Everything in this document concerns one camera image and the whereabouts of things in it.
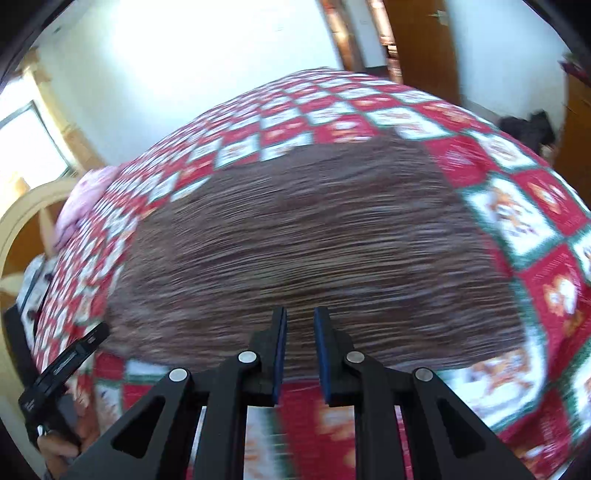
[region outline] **window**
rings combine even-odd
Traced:
[[[0,121],[0,158],[2,170],[20,174],[32,189],[68,169],[32,102]]]
[[[28,189],[69,169],[33,98],[21,79],[9,83],[0,95],[0,216]]]

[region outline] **wooden door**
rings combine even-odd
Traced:
[[[405,85],[460,104],[445,0],[384,0]]]

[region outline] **white wall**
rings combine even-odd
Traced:
[[[343,0],[351,18],[355,38],[361,50],[363,65],[380,67],[386,65],[384,48],[379,41],[379,33],[369,11],[366,0]]]
[[[558,61],[568,47],[558,34],[522,0],[447,5],[466,98],[501,116],[543,109],[560,128],[566,80]]]
[[[110,164],[218,103],[341,67],[316,0],[97,0],[39,46],[68,118]]]

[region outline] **metal screw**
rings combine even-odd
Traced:
[[[187,371],[184,368],[175,368],[168,374],[168,377],[173,382],[182,382],[185,378],[187,378]]]
[[[365,360],[365,355],[361,352],[353,350],[352,352],[347,353],[345,358],[352,364],[360,364],[363,360]]]
[[[419,368],[414,376],[417,377],[421,382],[430,382],[433,379],[433,372],[428,368]]]
[[[238,360],[240,360],[243,364],[251,364],[256,360],[256,353],[247,350],[238,355]]]

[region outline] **pink pillow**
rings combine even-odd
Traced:
[[[77,223],[84,218],[113,183],[121,167],[109,166],[88,171],[76,184],[60,212],[56,222],[54,247],[56,251],[68,243],[77,230]]]

